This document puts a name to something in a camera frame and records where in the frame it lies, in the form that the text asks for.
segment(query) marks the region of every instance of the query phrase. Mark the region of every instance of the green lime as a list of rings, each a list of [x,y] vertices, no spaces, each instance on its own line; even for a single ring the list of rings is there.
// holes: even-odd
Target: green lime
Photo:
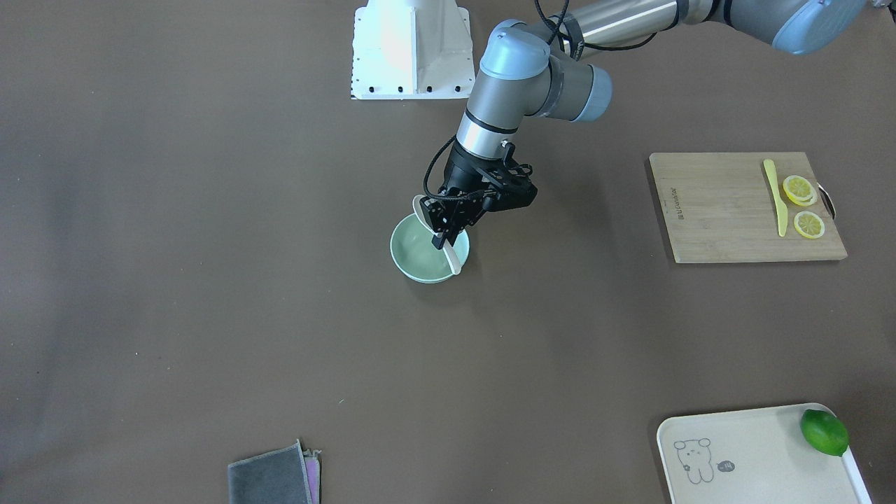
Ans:
[[[824,454],[843,456],[849,446],[849,433],[843,422],[828,412],[806,410],[799,429],[806,441]]]

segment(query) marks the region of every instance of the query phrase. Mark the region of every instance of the gray cloth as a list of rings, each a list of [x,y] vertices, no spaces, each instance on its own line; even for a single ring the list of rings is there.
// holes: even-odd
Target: gray cloth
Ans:
[[[228,486],[230,504],[312,504],[298,441],[228,465]]]

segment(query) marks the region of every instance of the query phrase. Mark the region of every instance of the cartoon bear print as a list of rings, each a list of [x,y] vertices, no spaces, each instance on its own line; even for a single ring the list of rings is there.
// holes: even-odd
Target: cartoon bear print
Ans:
[[[675,449],[678,451],[678,461],[687,472],[687,479],[693,484],[700,482],[711,482],[713,471],[710,459],[710,440],[689,439],[687,441],[676,441]]]

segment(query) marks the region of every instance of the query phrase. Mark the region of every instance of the cutting board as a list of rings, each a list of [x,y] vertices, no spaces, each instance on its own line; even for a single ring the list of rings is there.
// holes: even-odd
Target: cutting board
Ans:
[[[808,207],[791,203],[788,229],[778,221],[762,160],[778,167],[779,184],[789,175],[817,186],[805,152],[656,152],[650,156],[657,196],[677,263],[836,261],[847,256],[821,196]],[[794,216],[808,210],[824,221],[819,239],[803,238]]]
[[[852,450],[825,455],[799,422],[818,403],[678,416],[657,429],[673,504],[871,504]]]

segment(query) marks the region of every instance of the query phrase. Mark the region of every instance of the green bowl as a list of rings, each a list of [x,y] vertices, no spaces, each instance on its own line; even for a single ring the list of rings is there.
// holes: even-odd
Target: green bowl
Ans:
[[[389,249],[398,269],[411,280],[439,283],[452,277],[445,253],[433,247],[433,233],[420,223],[415,214],[408,215],[395,226]],[[454,251],[461,265],[470,256],[470,237],[461,231],[454,241]]]

